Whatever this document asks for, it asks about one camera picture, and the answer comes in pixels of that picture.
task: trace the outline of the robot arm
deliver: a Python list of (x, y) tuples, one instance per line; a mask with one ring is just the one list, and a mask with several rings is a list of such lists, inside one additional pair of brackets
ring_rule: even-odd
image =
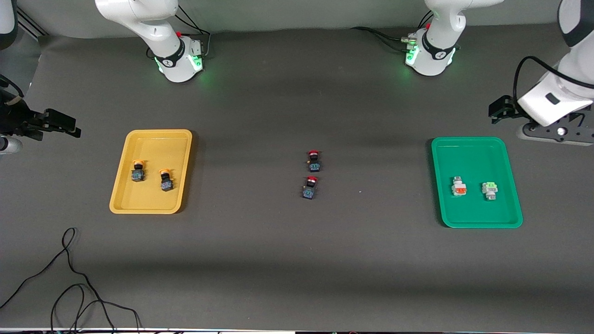
[(201, 44), (178, 36), (167, 21), (178, 10), (178, 0), (95, 0), (105, 18), (139, 35), (150, 47), (167, 79), (180, 83), (202, 70)]
[(427, 7), (433, 12), (431, 28), (409, 34), (421, 44), (414, 49), (406, 64), (418, 73), (428, 76), (441, 74), (451, 63), (454, 45), (466, 27), (463, 10), (488, 7), (502, 3), (504, 0), (425, 0)]
[(0, 50), (17, 38), (17, 0), (0, 0)]
[[(558, 22), (571, 48), (559, 62), (559, 72), (578, 81), (594, 84), (594, 1), (563, 0)], [(571, 83), (552, 72), (518, 100), (518, 104), (538, 124), (549, 126), (563, 116), (592, 104), (594, 89)]]

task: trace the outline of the gray table surface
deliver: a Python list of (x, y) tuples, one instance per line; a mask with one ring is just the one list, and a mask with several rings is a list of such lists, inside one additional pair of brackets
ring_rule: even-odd
[[(460, 43), (429, 78), (362, 31), (222, 33), (206, 70), (173, 84), (140, 39), (49, 40), (27, 102), (76, 117), (83, 137), (25, 140), (0, 163), (0, 299), (76, 226), (75, 266), (145, 327), (594, 332), (592, 149), (521, 141), (521, 120), (486, 116), (522, 57), (567, 48), (555, 25), (471, 27)], [(520, 91), (542, 73), (527, 65)], [(144, 128), (198, 137), (178, 214), (109, 211), (124, 138)], [(440, 224), (426, 150), (439, 136), (506, 142), (519, 229)], [(324, 170), (308, 201), (311, 149)], [(58, 260), (0, 324), (49, 326), (79, 281)], [(77, 306), (68, 294), (62, 324)], [(99, 308), (87, 320), (106, 326)]]

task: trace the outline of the yellow tray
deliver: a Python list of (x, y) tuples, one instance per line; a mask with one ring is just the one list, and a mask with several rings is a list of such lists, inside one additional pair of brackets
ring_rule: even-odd
[[(162, 214), (182, 204), (192, 133), (188, 130), (134, 130), (126, 136), (109, 208), (113, 213)], [(144, 181), (134, 182), (133, 161), (144, 161)], [(161, 190), (160, 169), (169, 169), (173, 190)]]

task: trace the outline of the black cable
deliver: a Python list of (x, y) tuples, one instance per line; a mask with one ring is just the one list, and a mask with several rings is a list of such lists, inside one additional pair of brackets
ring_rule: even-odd
[(210, 33), (208, 31), (203, 30), (203, 29), (200, 29), (200, 27), (198, 27), (198, 24), (196, 24), (196, 22), (194, 22), (194, 20), (192, 20), (192, 18), (188, 15), (188, 13), (185, 12), (185, 10), (181, 6), (178, 6), (178, 7), (184, 13), (184, 15), (186, 15), (186, 17), (189, 18), (190, 22), (192, 22), (194, 24), (194, 27), (198, 31), (200, 31), (201, 33), (206, 33), (206, 34), (209, 34), (210, 35)]
[[(66, 245), (66, 247), (69, 247), (71, 243), (72, 243), (72, 240), (70, 240), (70, 242), (69, 242), (69, 243)], [(57, 259), (57, 258), (58, 258), (60, 255), (62, 255), (64, 252), (66, 252), (66, 248), (62, 249), (62, 250), (61, 250), (61, 251), (60, 251), (58, 254), (56, 254), (56, 256), (54, 256), (54, 257), (53, 257), (53, 259), (52, 259), (52, 260), (51, 260), (51, 261), (48, 263), (48, 265), (47, 265), (47, 266), (45, 266), (45, 267), (44, 267), (44, 268), (43, 268), (43, 269), (42, 269), (42, 270), (41, 270), (39, 273), (37, 273), (37, 274), (35, 274), (35, 275), (33, 275), (33, 276), (30, 276), (30, 277), (27, 277), (27, 278), (25, 278), (25, 280), (23, 281), (23, 283), (21, 283), (21, 285), (19, 285), (19, 286), (18, 286), (17, 290), (16, 290), (16, 291), (14, 291), (14, 293), (13, 293), (13, 294), (12, 294), (10, 297), (8, 297), (8, 299), (7, 299), (7, 300), (6, 300), (6, 301), (5, 301), (5, 302), (4, 302), (4, 303), (3, 303), (3, 304), (0, 306), (0, 310), (1, 310), (2, 308), (4, 308), (4, 307), (6, 306), (6, 304), (8, 304), (8, 302), (10, 302), (10, 301), (11, 301), (11, 300), (14, 298), (14, 296), (16, 296), (16, 294), (17, 294), (19, 291), (21, 291), (21, 288), (23, 287), (23, 285), (25, 285), (25, 283), (27, 283), (27, 281), (28, 281), (28, 280), (30, 280), (30, 279), (33, 279), (33, 278), (35, 278), (35, 277), (37, 277), (37, 276), (41, 275), (42, 273), (44, 273), (46, 270), (48, 270), (48, 268), (50, 268), (50, 267), (51, 267), (51, 265), (52, 265), (52, 264), (53, 264), (53, 263), (56, 261), (56, 259)]]
[(198, 27), (194, 27), (193, 25), (191, 25), (190, 23), (187, 23), (186, 21), (184, 21), (183, 18), (179, 17), (178, 14), (175, 14), (175, 17), (179, 20), (182, 21), (183, 23), (185, 23), (188, 27), (192, 28), (192, 29), (196, 29), (198, 31), (200, 31), (200, 29)]
[[(95, 297), (97, 297), (98, 300), (101, 300), (102, 302), (104, 302), (101, 299), (101, 296), (99, 296), (99, 293), (97, 292), (97, 289), (95, 289), (95, 287), (93, 286), (93, 284), (91, 284), (91, 281), (89, 280), (89, 277), (87, 276), (87, 274), (78, 272), (78, 271), (76, 271), (74, 269), (74, 266), (72, 265), (72, 258), (70, 257), (70, 251), (68, 250), (68, 247), (64, 243), (64, 238), (66, 237), (66, 234), (68, 233), (68, 231), (72, 231), (72, 237), (70, 238), (70, 241), (68, 242), (68, 245), (70, 245), (70, 243), (74, 239), (74, 236), (76, 235), (76, 230), (74, 228), (68, 228), (64, 232), (64, 234), (62, 236), (62, 246), (64, 247), (64, 250), (66, 251), (66, 257), (68, 258), (68, 267), (70, 268), (70, 271), (72, 271), (73, 273), (78, 274), (78, 275), (81, 275), (82, 277), (84, 277), (84, 280), (87, 282), (87, 285), (89, 286), (89, 288), (95, 294)], [(113, 325), (111, 319), (109, 318), (108, 311), (107, 311), (107, 308), (105, 308), (104, 303), (101, 303), (101, 306), (103, 307), (103, 313), (105, 313), (105, 319), (107, 319), (109, 325), (112, 328), (114, 328), (115, 326)]]
[(419, 26), (419, 28), (421, 28), (422, 26), (426, 25), (427, 22), (429, 22), (430, 19), (433, 18), (433, 14), (431, 14), (425, 21), (423, 21), (423, 23), (421, 23), (421, 25)]
[(377, 39), (379, 39), (380, 42), (382, 42), (383, 44), (385, 44), (388, 48), (390, 48), (390, 49), (392, 49), (394, 51), (398, 51), (398, 52), (406, 52), (405, 50), (398, 49), (397, 47), (395, 47), (395, 46), (391, 45), (390, 43), (388, 43), (387, 40), (384, 40), (383, 39), (383, 38), (386, 38), (388, 40), (398, 41), (399, 42), (400, 41), (399, 38), (386, 35), (386, 34), (382, 33), (381, 31), (377, 31), (376, 29), (372, 29), (372, 28), (368, 28), (368, 27), (353, 27), (351, 29), (368, 31), (368, 32), (372, 33), (375, 37), (377, 37)]
[(368, 32), (370, 32), (372, 34), (379, 35), (379, 36), (381, 36), (383, 38), (386, 38), (386, 39), (389, 39), (389, 40), (395, 40), (397, 42), (400, 41), (400, 39), (398, 37), (392, 37), (390, 35), (384, 34), (383, 32), (381, 32), (379, 30), (376, 30), (376, 29), (373, 29), (373, 28), (369, 28), (369, 27), (352, 27), (351, 29), (364, 30), (364, 31), (368, 31)]
[(13, 86), (14, 89), (16, 89), (18, 95), (20, 97), (25, 97), (25, 94), (23, 94), (23, 91), (17, 86), (17, 84), (13, 83), (9, 78), (6, 78), (4, 75), (0, 74), (0, 80), (5, 81), (7, 84), (9, 84), (10, 86)]
[(102, 301), (102, 300), (94, 300), (94, 301), (92, 301), (92, 302), (88, 303), (88, 304), (87, 304), (87, 306), (85, 306), (85, 308), (84, 308), (82, 311), (80, 311), (80, 309), (79, 309), (79, 312), (77, 313), (77, 317), (76, 317), (76, 319), (74, 320), (74, 321), (75, 321), (75, 323), (76, 323), (76, 322), (77, 322), (77, 321), (78, 321), (78, 320), (79, 320), (79, 319), (80, 319), (80, 318), (83, 316), (83, 314), (84, 314), (84, 313), (87, 311), (87, 309), (88, 309), (88, 308), (89, 308), (91, 305), (93, 305), (93, 304), (95, 304), (95, 303), (101, 303), (101, 304), (107, 304), (107, 305), (111, 305), (111, 306), (114, 306), (114, 307), (120, 308), (120, 309), (122, 309), (122, 310), (127, 310), (127, 311), (130, 311), (130, 312), (134, 313), (134, 320), (135, 320), (135, 322), (136, 322), (136, 330), (137, 330), (138, 332), (140, 332), (140, 327), (142, 327), (142, 326), (143, 326), (143, 324), (142, 324), (142, 321), (140, 320), (140, 316), (138, 315), (138, 312), (136, 312), (136, 310), (134, 310), (134, 309), (132, 309), (132, 308), (129, 308), (129, 307), (125, 307), (125, 306), (118, 305), (118, 304), (116, 304), (116, 303), (112, 303), (112, 302), (109, 302), (109, 301)]
[[(71, 286), (67, 287), (66, 290), (62, 291), (62, 293), (60, 294), (60, 296), (58, 297), (58, 299), (56, 299), (55, 302), (53, 302), (53, 306), (52, 306), (52, 311), (49, 314), (49, 326), (50, 326), (50, 333), (53, 334), (53, 317), (54, 314), (56, 312), (56, 308), (58, 306), (58, 303), (60, 302), (60, 299), (62, 299), (62, 297), (66, 294), (66, 292), (70, 291), (70, 289), (72, 288), (79, 288), (80, 292), (81, 292), (81, 301), (80, 301), (80, 306), (78, 307), (78, 312), (77, 314), (80, 312), (80, 310), (83, 308), (84, 305), (84, 289), (83, 287), (85, 287), (84, 284), (82, 283), (76, 283), (76, 284), (72, 284)], [(74, 331), (76, 332), (76, 325), (78, 323), (78, 317), (74, 320)]]
[(555, 74), (556, 76), (558, 76), (559, 78), (562, 78), (566, 81), (569, 81), (573, 84), (576, 84), (578, 86), (582, 86), (585, 88), (590, 88), (590, 89), (594, 89), (594, 84), (589, 84), (589, 83), (585, 83), (579, 80), (576, 80), (572, 77), (567, 76), (566, 74), (563, 74), (559, 71), (557, 71), (555, 68), (552, 68), (549, 64), (547, 64), (546, 62), (542, 61), (540, 58), (535, 57), (535, 56), (527, 56), (524, 57), (519, 63), (518, 63), (518, 67), (516, 68), (516, 73), (514, 75), (514, 86), (513, 86), (513, 99), (514, 99), (514, 104), (516, 106), (516, 109), (518, 109), (521, 113), (526, 113), (518, 104), (518, 98), (517, 98), (517, 85), (518, 85), (518, 78), (520, 77), (520, 70), (522, 69), (522, 65), (524, 65), (524, 63), (527, 60), (533, 60), (535, 61), (537, 64), (539, 64), (540, 66), (544, 67), (547, 71)]
[[(70, 232), (72, 232), (72, 235), (70, 236), (70, 239), (67, 241), (67, 235), (68, 235)], [(79, 271), (77, 271), (76, 269), (74, 269), (74, 266), (72, 265), (72, 258), (71, 258), (71, 256), (70, 256), (70, 250), (69, 250), (69, 247), (70, 247), (70, 245), (72, 244), (72, 242), (73, 242), (73, 240), (74, 240), (74, 237), (75, 237), (75, 236), (76, 236), (76, 229), (75, 229), (75, 228), (68, 228), (68, 229), (67, 229), (67, 230), (64, 232), (64, 234), (62, 235), (62, 250), (61, 250), (60, 252), (58, 252), (58, 254), (56, 254), (56, 255), (53, 257), (53, 259), (52, 259), (52, 260), (51, 260), (51, 261), (50, 261), (50, 262), (49, 262), (49, 263), (48, 263), (48, 264), (47, 264), (47, 265), (46, 265), (46, 266), (45, 266), (45, 267), (44, 267), (44, 268), (43, 268), (43, 269), (42, 269), (42, 270), (41, 270), (39, 273), (37, 273), (37, 274), (35, 274), (35, 275), (33, 275), (33, 276), (30, 276), (30, 277), (26, 278), (26, 279), (25, 279), (25, 280), (24, 280), (24, 281), (23, 281), (23, 282), (22, 282), (22, 283), (21, 283), (21, 284), (18, 286), (18, 288), (16, 289), (16, 291), (15, 291), (15, 292), (14, 292), (14, 293), (13, 293), (13, 294), (10, 296), (10, 297), (8, 297), (8, 299), (7, 299), (7, 300), (6, 300), (6, 301), (5, 301), (5, 302), (4, 302), (2, 305), (0, 305), (0, 309), (2, 309), (3, 307), (5, 307), (5, 306), (6, 306), (6, 305), (7, 305), (7, 304), (8, 304), (8, 303), (9, 303), (9, 302), (10, 302), (10, 301), (11, 301), (11, 300), (12, 300), (12, 299), (13, 299), (13, 298), (16, 296), (16, 294), (17, 294), (17, 293), (19, 293), (19, 291), (21, 290), (21, 288), (22, 288), (22, 287), (25, 285), (25, 283), (26, 283), (28, 280), (30, 280), (30, 279), (33, 279), (33, 278), (35, 278), (35, 277), (37, 277), (37, 276), (41, 275), (42, 273), (44, 273), (46, 270), (48, 270), (48, 268), (50, 268), (50, 267), (51, 267), (51, 265), (53, 265), (53, 263), (56, 261), (56, 259), (57, 259), (57, 258), (58, 258), (60, 255), (62, 255), (62, 254), (64, 254), (64, 253), (66, 253), (66, 255), (67, 255), (67, 259), (68, 259), (68, 267), (70, 268), (70, 271), (72, 271), (73, 273), (75, 273), (75, 274), (78, 274), (78, 275), (81, 275), (82, 277), (84, 277), (84, 279), (85, 279), (85, 281), (86, 281), (86, 284), (84, 284), (84, 283), (75, 283), (75, 284), (72, 284), (72, 285), (71, 285), (71, 286), (69, 286), (69, 287), (68, 287), (66, 290), (64, 290), (64, 291), (62, 292), (62, 294), (60, 294), (60, 296), (58, 297), (58, 299), (56, 299), (56, 301), (55, 301), (55, 302), (54, 302), (54, 304), (53, 304), (52, 311), (51, 311), (51, 313), (50, 313), (50, 325), (51, 325), (51, 328), (52, 328), (52, 332), (51, 332), (51, 334), (53, 334), (53, 315), (54, 315), (54, 313), (55, 313), (56, 307), (57, 307), (57, 305), (58, 305), (58, 303), (59, 303), (60, 299), (61, 299), (61, 298), (64, 296), (64, 294), (66, 294), (66, 292), (68, 292), (70, 289), (73, 289), (74, 287), (78, 287), (78, 288), (81, 290), (81, 293), (82, 293), (82, 301), (81, 301), (81, 305), (78, 307), (77, 316), (76, 316), (76, 318), (75, 318), (75, 320), (74, 320), (74, 323), (72, 324), (72, 327), (74, 328), (74, 331), (75, 331), (75, 332), (76, 332), (76, 327), (77, 327), (77, 325), (78, 325), (78, 320), (79, 320), (79, 319), (80, 319), (80, 317), (83, 315), (84, 311), (85, 311), (85, 310), (87, 310), (87, 309), (88, 309), (88, 307), (89, 307), (90, 305), (94, 304), (94, 303), (101, 303), (101, 306), (102, 306), (102, 308), (103, 308), (103, 313), (104, 313), (104, 315), (105, 315), (105, 319), (108, 321), (109, 325), (111, 326), (111, 328), (112, 328), (113, 330), (115, 330), (115, 326), (113, 325), (113, 322), (112, 322), (112, 321), (111, 321), (111, 319), (109, 318), (109, 314), (108, 314), (107, 308), (105, 307), (105, 304), (107, 304), (107, 305), (112, 305), (112, 306), (118, 307), (118, 308), (120, 308), (120, 309), (123, 309), (123, 310), (128, 310), (128, 311), (131, 311), (131, 312), (133, 312), (133, 313), (134, 313), (134, 318), (135, 318), (135, 321), (136, 321), (136, 324), (137, 324), (137, 330), (138, 330), (138, 331), (140, 331), (140, 327), (142, 326), (142, 322), (140, 321), (140, 316), (138, 315), (138, 312), (136, 312), (136, 311), (135, 311), (134, 309), (132, 309), (132, 308), (124, 307), (124, 306), (121, 306), (121, 305), (118, 305), (118, 304), (115, 304), (115, 303), (112, 303), (112, 302), (109, 302), (109, 301), (105, 301), (105, 300), (103, 300), (103, 299), (101, 298), (101, 296), (99, 295), (99, 293), (97, 292), (97, 289), (95, 289), (95, 287), (93, 286), (93, 284), (91, 284), (91, 282), (90, 282), (90, 280), (89, 280), (89, 277), (88, 277), (88, 276), (87, 276), (85, 273), (79, 272)], [(83, 306), (83, 304), (84, 304), (84, 289), (83, 289), (83, 287), (86, 287), (86, 288), (90, 289), (91, 291), (93, 291), (93, 293), (95, 294), (95, 297), (97, 298), (97, 300), (94, 300), (94, 301), (90, 302), (89, 304), (87, 304), (87, 306), (86, 306), (84, 309), (82, 309), (82, 306)]]
[(423, 16), (423, 18), (422, 18), (422, 19), (419, 21), (419, 25), (417, 26), (417, 28), (420, 28), (420, 27), (422, 27), (422, 26), (423, 26), (423, 21), (425, 20), (425, 18), (427, 18), (427, 15), (429, 15), (429, 14), (431, 14), (431, 13), (433, 13), (433, 12), (432, 12), (432, 11), (428, 11), (428, 12), (427, 12), (427, 13), (426, 13), (426, 14)]

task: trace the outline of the metal mount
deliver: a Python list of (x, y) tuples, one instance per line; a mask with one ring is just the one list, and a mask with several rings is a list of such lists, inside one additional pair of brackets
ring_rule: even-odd
[(522, 108), (518, 108), (509, 95), (501, 96), (489, 105), (491, 124), (497, 124), (502, 119), (524, 117), (529, 120), (519, 129), (518, 136), (522, 139), (537, 141), (553, 141), (563, 144), (589, 146), (594, 144), (594, 127), (590, 127), (586, 120), (590, 120), (591, 106), (569, 113), (557, 122), (543, 127), (534, 121)]
[(586, 114), (583, 112), (572, 112), (547, 127), (534, 121), (525, 124), (522, 127), (522, 134), (528, 137), (527, 139), (549, 139), (558, 143), (590, 145), (594, 143), (594, 128), (589, 127), (585, 120)]

